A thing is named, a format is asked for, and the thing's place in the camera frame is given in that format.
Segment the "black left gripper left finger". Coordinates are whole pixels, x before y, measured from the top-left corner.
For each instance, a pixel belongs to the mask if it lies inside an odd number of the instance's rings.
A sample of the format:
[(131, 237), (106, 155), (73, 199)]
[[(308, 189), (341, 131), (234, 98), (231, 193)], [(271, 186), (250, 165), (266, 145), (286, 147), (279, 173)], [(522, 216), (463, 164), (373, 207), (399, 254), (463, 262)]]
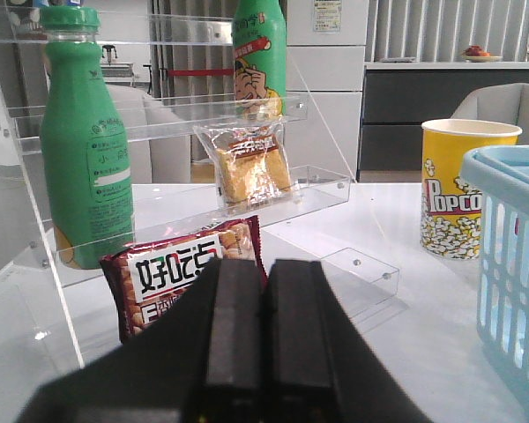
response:
[(19, 422), (258, 422), (260, 274), (213, 259), (163, 316), (39, 388)]

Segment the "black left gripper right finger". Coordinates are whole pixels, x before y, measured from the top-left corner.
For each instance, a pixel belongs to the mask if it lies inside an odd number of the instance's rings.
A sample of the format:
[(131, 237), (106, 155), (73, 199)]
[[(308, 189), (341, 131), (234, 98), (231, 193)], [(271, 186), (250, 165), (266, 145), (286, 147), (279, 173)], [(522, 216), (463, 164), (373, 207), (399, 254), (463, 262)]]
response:
[(318, 261), (277, 261), (264, 310), (265, 421), (429, 420), (347, 317)]

